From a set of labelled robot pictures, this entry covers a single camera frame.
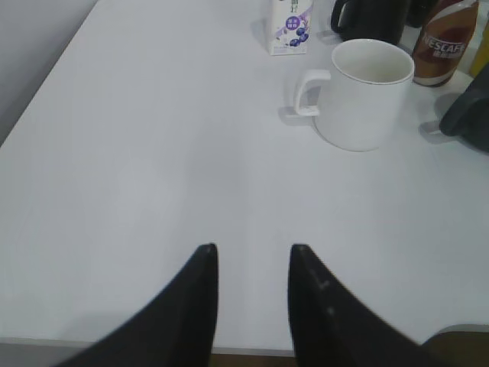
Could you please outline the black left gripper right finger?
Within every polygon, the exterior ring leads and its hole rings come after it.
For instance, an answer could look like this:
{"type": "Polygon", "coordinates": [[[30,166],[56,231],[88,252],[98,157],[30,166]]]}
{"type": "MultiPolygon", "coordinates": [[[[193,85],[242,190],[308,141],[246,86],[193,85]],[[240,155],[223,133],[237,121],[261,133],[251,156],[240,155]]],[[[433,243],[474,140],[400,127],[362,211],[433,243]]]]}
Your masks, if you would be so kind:
{"type": "Polygon", "coordinates": [[[290,250],[289,325],[299,366],[438,366],[360,302],[304,244],[290,250]]]}

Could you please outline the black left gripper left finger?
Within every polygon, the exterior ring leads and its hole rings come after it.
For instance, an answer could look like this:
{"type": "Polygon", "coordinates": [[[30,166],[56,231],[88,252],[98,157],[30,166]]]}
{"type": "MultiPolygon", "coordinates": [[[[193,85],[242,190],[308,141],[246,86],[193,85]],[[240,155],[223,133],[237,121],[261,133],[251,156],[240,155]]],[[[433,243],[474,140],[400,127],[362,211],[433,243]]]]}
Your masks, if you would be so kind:
{"type": "Polygon", "coordinates": [[[62,366],[207,366],[219,304],[219,255],[199,246],[143,309],[62,366]]]}

